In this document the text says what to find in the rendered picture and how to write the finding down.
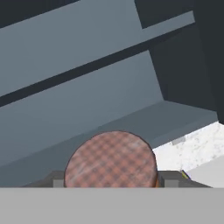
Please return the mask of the dark grey cabinet door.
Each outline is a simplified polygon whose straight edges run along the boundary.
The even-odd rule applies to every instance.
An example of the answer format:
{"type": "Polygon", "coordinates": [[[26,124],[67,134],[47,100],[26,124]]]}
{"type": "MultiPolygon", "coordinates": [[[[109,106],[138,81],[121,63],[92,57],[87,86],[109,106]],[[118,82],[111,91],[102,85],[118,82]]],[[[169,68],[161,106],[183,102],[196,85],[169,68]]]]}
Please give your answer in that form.
{"type": "Polygon", "coordinates": [[[165,100],[217,113],[224,124],[224,0],[135,0],[165,100]]]}

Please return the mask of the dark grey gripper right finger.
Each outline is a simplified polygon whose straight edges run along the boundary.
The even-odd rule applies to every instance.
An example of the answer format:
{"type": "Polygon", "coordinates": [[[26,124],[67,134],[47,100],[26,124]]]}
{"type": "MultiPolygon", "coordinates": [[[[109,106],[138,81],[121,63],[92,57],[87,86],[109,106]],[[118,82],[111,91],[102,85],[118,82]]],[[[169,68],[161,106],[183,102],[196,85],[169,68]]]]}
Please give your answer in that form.
{"type": "Polygon", "coordinates": [[[158,182],[161,187],[207,187],[207,185],[184,178],[179,171],[159,171],[158,182]]]}

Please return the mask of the grey cabinet shelf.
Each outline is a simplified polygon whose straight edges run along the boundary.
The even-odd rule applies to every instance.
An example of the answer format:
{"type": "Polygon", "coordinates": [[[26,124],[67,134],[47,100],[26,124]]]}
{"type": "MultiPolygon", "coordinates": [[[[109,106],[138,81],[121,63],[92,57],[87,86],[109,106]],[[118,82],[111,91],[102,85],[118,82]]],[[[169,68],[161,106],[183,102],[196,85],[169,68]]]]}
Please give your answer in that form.
{"type": "Polygon", "coordinates": [[[0,29],[0,96],[194,22],[182,12],[148,28],[134,0],[82,0],[0,29]]]}

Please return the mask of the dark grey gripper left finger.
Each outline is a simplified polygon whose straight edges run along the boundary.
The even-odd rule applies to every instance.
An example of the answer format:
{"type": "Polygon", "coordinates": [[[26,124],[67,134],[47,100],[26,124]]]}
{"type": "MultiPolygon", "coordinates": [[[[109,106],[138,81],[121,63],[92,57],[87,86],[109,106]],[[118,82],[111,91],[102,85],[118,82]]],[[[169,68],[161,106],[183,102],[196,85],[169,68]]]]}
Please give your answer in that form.
{"type": "Polygon", "coordinates": [[[63,186],[64,186],[63,171],[52,171],[45,178],[26,185],[26,187],[63,187],[63,186]]]}

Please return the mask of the jam jar with plaid lid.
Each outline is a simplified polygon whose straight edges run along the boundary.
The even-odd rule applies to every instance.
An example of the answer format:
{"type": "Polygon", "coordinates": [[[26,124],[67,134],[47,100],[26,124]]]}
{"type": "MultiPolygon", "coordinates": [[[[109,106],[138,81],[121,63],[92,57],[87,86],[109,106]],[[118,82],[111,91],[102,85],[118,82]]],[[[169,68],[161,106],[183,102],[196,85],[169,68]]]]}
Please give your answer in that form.
{"type": "Polygon", "coordinates": [[[158,187],[158,168],[150,145],[126,131],[95,135],[70,157],[66,187],[158,187]]]}

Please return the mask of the grey open cabinet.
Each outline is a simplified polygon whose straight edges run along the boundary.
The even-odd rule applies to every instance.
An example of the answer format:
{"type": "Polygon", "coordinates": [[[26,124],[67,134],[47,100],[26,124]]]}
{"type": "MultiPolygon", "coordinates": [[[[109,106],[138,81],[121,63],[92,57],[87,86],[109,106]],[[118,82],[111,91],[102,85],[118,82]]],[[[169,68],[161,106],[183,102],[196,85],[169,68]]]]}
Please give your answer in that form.
{"type": "Polygon", "coordinates": [[[212,110],[164,99],[152,39],[0,96],[0,187],[63,170],[103,131],[125,130],[156,147],[214,123],[212,110]]]}

